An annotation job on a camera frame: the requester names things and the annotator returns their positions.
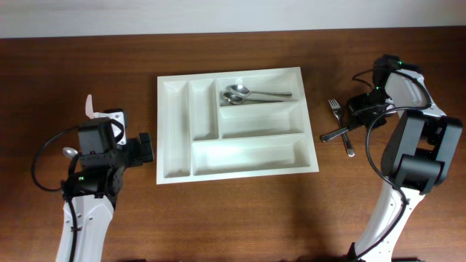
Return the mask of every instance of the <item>fork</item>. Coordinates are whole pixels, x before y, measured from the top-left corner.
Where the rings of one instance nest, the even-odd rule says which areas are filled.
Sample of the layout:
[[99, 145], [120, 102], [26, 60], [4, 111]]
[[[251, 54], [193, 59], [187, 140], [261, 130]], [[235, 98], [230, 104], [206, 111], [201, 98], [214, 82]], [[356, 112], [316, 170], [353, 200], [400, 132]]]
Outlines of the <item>fork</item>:
[[[341, 117], [343, 116], [343, 111], [341, 109], [340, 104], [338, 104], [338, 102], [335, 99], [330, 99], [328, 103], [330, 104], [330, 107], [332, 108], [333, 114], [338, 120], [338, 127], [341, 128]], [[354, 156], [355, 150], [351, 146], [348, 135], [344, 132], [343, 134], [341, 134], [341, 136], [343, 137], [344, 147], [347, 149], [348, 156], [350, 157]]]

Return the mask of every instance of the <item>metal spoon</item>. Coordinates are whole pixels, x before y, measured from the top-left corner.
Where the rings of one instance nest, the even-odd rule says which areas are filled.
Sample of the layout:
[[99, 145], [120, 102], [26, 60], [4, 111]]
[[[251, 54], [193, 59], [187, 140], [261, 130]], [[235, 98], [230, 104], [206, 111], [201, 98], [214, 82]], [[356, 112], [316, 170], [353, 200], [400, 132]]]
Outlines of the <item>metal spoon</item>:
[[247, 87], [242, 84], [233, 84], [228, 86], [233, 95], [237, 95], [241, 98], [246, 98], [250, 94], [262, 94], [262, 95], [274, 95], [283, 98], [290, 98], [293, 94], [291, 92], [262, 92], [262, 91], [250, 91]]
[[232, 93], [230, 92], [225, 92], [224, 95], [224, 100], [227, 102], [227, 103], [231, 103], [232, 105], [241, 105], [242, 103], [244, 103], [246, 100], [247, 101], [256, 101], [256, 102], [259, 102], [259, 103], [273, 103], [273, 102], [283, 102], [281, 100], [269, 100], [269, 99], [251, 99], [251, 98], [241, 98], [237, 95], [233, 95]]
[[73, 157], [78, 154], [78, 151], [74, 148], [64, 147], [63, 154], [69, 159], [73, 159]]

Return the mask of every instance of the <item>fork handle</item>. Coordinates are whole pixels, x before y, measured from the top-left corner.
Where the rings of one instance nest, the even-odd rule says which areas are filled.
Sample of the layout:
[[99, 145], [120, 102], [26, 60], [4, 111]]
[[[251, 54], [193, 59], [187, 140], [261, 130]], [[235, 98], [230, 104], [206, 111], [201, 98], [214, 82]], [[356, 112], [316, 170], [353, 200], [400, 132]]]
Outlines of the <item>fork handle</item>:
[[330, 132], [328, 134], [325, 134], [323, 136], [320, 137], [321, 141], [322, 142], [327, 142], [329, 140], [332, 140], [334, 138], [336, 138], [337, 136], [341, 135], [341, 134], [344, 134], [348, 131], [348, 127], [343, 127], [339, 130], [335, 130], [333, 132]]
[[344, 147], [347, 149], [347, 154], [349, 157], [355, 156], [355, 149], [351, 146], [350, 139], [348, 138], [348, 135], [346, 133], [343, 133], [343, 142], [344, 142]]

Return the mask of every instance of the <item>white cutlery tray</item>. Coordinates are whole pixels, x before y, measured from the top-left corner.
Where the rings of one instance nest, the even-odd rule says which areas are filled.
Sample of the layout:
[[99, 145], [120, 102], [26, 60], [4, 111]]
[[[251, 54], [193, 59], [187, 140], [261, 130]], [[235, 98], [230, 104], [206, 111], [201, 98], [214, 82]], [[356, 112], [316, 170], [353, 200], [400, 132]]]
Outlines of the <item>white cutlery tray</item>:
[[[292, 92], [233, 106], [227, 86]], [[157, 184], [317, 172], [300, 68], [157, 79]]]

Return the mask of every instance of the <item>wood grain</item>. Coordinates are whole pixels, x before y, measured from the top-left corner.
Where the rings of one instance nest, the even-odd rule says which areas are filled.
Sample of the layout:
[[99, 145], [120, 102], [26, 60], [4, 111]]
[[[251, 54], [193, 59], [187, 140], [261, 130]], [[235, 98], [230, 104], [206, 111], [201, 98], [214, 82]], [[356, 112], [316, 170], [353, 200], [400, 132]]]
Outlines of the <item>wood grain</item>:
[[[55, 133], [94, 109], [122, 107], [129, 137], [157, 136], [157, 76], [300, 66], [320, 172], [156, 186], [156, 164], [127, 170], [102, 261], [287, 261], [343, 255], [357, 240], [381, 189], [367, 163], [365, 130], [340, 139], [327, 100], [366, 92], [351, 76], [384, 53], [424, 69], [425, 83], [448, 115], [466, 122], [466, 28], [399, 28], [274, 33], [99, 36], [0, 40], [0, 256], [2, 261], [53, 261], [63, 200], [34, 186], [30, 165]], [[376, 161], [396, 119], [374, 131]], [[47, 150], [39, 180], [66, 178], [63, 146]], [[427, 261], [466, 257], [466, 140], [461, 137], [445, 183], [418, 206], [395, 256]]]

